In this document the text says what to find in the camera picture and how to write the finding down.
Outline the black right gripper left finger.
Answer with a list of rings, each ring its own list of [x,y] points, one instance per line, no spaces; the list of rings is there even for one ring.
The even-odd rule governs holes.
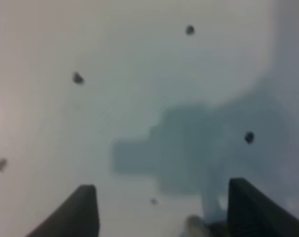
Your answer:
[[[100,220],[94,185],[79,186],[29,237],[97,237]]]

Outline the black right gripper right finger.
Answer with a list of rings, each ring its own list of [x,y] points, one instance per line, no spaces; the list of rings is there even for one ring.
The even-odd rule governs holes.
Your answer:
[[[232,237],[299,237],[299,219],[244,178],[229,181],[227,227]]]

